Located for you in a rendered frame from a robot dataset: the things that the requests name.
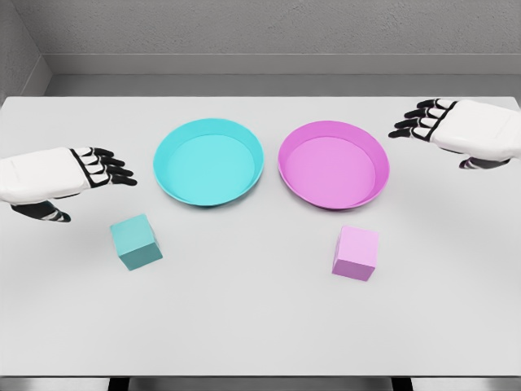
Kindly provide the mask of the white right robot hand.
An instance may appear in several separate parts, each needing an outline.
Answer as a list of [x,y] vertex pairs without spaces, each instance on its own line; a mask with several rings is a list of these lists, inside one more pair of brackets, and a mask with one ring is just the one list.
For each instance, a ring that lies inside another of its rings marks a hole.
[[466,155],[461,169],[494,169],[521,160],[521,110],[469,99],[428,99],[405,113],[388,137],[414,138]]

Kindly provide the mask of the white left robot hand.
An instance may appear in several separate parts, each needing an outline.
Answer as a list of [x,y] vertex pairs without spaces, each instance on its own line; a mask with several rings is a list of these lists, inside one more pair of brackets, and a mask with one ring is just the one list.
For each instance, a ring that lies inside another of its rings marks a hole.
[[124,161],[100,147],[57,147],[0,159],[0,201],[39,221],[70,222],[52,200],[112,184],[138,182]]

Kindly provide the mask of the cyan cube block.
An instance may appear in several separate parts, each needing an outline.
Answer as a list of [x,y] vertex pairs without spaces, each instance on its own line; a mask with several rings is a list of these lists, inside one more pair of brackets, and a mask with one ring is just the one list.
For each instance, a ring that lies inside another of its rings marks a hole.
[[146,214],[110,226],[117,256],[132,271],[163,258]]

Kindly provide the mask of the pink round plate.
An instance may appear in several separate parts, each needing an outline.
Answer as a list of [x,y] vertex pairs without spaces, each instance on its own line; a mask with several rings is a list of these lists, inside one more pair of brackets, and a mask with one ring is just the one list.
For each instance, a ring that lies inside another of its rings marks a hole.
[[354,209],[383,191],[390,163],[383,146],[341,121],[302,125],[283,140],[278,170],[288,188],[323,209]]

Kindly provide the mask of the cyan round plate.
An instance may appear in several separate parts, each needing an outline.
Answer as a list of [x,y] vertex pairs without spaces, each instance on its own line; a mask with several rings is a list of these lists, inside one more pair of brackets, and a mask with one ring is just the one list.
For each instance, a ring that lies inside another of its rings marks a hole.
[[162,190],[175,200],[212,207],[248,193],[264,163],[264,148],[247,127],[205,118],[177,127],[160,142],[153,171]]

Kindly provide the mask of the pink cube block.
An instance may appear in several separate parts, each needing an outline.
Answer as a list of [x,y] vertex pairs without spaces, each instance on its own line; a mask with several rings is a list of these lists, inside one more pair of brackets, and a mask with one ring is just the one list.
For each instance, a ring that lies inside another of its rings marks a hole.
[[368,281],[378,259],[379,234],[355,226],[340,230],[332,265],[332,273],[350,279]]

